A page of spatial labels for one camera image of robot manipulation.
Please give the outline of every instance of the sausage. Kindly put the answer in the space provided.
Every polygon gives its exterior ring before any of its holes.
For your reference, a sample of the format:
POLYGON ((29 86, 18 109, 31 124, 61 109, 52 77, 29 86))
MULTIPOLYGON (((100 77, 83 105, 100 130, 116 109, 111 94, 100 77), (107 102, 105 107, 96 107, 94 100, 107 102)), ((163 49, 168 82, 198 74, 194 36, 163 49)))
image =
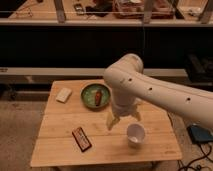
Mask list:
POLYGON ((102 98, 102 92, 100 89, 98 89, 95 93, 95 105, 100 106, 101 104, 101 98, 102 98))

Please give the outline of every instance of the black cable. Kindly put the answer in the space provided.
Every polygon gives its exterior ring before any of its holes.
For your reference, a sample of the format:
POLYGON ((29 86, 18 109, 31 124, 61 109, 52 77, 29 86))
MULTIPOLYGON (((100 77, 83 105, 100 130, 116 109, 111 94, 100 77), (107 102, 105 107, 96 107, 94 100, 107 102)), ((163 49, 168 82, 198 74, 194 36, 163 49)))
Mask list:
MULTIPOLYGON (((204 150, 203 150, 203 148, 202 148, 201 145, 199 146, 199 148, 200 148, 201 152, 202 152, 204 155, 206 155, 206 153, 204 152, 204 150)), ((211 163, 213 163, 213 160, 212 160, 210 157, 206 156, 206 158, 207 158, 211 163)))
POLYGON ((201 169, 198 169, 198 168, 193 168, 193 167, 191 167, 191 165, 192 165, 194 162, 198 161, 198 160, 205 159, 206 157, 208 157, 208 156, 211 154, 211 152, 212 152, 212 146, 209 146, 209 152, 208 152, 207 154, 205 154, 205 155, 203 155, 203 156, 201 156, 201 157, 199 157, 199 158, 197 158, 197 159, 194 159, 194 160, 190 161, 186 166, 182 166, 181 168, 179 168, 178 171, 182 171, 182 170, 188 171, 188 169, 192 169, 192 170, 195 170, 195 171, 201 170, 203 167, 201 167, 201 169))

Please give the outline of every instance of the wooden table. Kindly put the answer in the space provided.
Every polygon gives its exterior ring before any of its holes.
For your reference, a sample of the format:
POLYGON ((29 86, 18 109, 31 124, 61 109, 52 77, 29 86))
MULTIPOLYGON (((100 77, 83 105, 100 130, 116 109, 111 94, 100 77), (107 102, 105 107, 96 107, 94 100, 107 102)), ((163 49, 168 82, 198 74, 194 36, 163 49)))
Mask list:
POLYGON ((91 164, 135 163, 181 159, 181 151, 167 116, 167 112, 142 101, 139 105, 141 122, 146 137, 140 149, 130 148, 126 128, 135 122, 132 117, 121 118, 112 131, 106 128, 110 104, 100 111, 91 111, 81 101, 81 90, 91 83, 103 80, 56 81, 52 85, 41 128, 32 154, 31 166, 74 166, 91 164), (67 103, 55 100, 61 88, 73 93, 67 103), (72 136, 72 130, 81 126, 92 143, 82 153, 72 136))

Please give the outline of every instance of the cabinet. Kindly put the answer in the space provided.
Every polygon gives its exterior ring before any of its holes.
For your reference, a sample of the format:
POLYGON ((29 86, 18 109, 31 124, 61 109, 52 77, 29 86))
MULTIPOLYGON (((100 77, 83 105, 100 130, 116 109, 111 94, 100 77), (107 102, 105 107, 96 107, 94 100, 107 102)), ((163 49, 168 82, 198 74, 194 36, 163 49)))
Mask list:
POLYGON ((174 1, 172 19, 152 19, 148 13, 146 21, 118 19, 112 12, 104 17, 76 15, 73 4, 94 2, 56 1, 27 0, 9 18, 0 19, 1 76, 101 77, 105 67, 126 53, 141 56, 151 70, 184 69, 190 51, 213 56, 212 20, 204 23, 184 11, 200 7, 209 15, 212 0, 174 1))

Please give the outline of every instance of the table leg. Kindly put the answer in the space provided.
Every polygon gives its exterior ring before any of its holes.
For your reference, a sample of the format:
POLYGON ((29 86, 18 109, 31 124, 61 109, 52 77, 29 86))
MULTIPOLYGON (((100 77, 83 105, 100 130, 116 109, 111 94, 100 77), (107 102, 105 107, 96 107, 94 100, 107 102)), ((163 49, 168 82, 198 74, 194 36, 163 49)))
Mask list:
POLYGON ((161 161, 151 162, 152 163, 152 171, 157 171, 158 166, 162 163, 161 161))

